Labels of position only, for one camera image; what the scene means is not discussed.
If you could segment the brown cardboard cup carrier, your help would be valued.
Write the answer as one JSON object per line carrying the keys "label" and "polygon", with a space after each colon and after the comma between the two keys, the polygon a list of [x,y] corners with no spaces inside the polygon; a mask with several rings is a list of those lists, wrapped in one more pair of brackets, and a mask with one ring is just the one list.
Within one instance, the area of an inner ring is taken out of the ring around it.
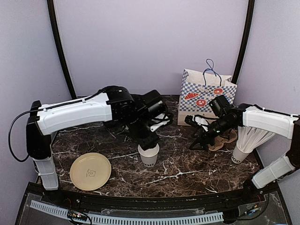
{"label": "brown cardboard cup carrier", "polygon": [[234,129],[225,131],[222,135],[215,137],[215,144],[208,145],[209,151],[217,151],[223,147],[225,143],[232,143],[237,139],[238,135]]}

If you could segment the blue checkered paper bag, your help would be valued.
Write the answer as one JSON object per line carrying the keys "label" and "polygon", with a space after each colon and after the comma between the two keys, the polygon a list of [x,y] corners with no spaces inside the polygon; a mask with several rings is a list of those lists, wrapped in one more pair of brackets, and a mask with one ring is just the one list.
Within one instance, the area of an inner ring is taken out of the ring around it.
{"label": "blue checkered paper bag", "polygon": [[177,120],[180,126],[187,125],[187,115],[199,114],[209,121],[216,118],[209,102],[217,96],[224,95],[229,103],[234,102],[237,85],[232,83],[232,76],[218,74],[212,59],[207,59],[206,63],[208,67],[203,72],[183,70]]}

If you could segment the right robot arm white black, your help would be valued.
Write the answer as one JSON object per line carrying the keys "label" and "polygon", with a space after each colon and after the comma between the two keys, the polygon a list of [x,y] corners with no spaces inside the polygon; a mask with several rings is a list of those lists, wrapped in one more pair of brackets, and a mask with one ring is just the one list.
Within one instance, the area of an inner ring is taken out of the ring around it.
{"label": "right robot arm white black", "polygon": [[187,115],[185,122],[197,129],[191,150],[208,150],[215,144],[215,138],[226,131],[238,128],[236,149],[246,155],[265,143],[274,135],[291,140],[290,149],[269,166],[259,170],[244,182],[239,199],[250,203],[261,189],[280,178],[292,174],[300,168],[300,117],[261,108],[258,105],[240,104],[234,106],[224,95],[219,95],[209,102],[215,118],[208,123],[208,118],[201,115]]}

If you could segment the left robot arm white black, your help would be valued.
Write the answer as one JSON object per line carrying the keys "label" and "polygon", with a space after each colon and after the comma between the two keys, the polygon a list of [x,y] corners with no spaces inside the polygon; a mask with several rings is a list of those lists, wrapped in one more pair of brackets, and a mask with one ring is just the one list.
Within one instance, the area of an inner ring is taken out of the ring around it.
{"label": "left robot arm white black", "polygon": [[107,86],[93,95],[55,104],[35,101],[26,124],[26,149],[32,158],[48,197],[55,204],[66,201],[66,193],[59,189],[52,155],[54,133],[84,124],[104,122],[127,127],[143,150],[158,145],[156,130],[172,123],[173,115],[157,90],[144,95],[131,94],[125,87]]}

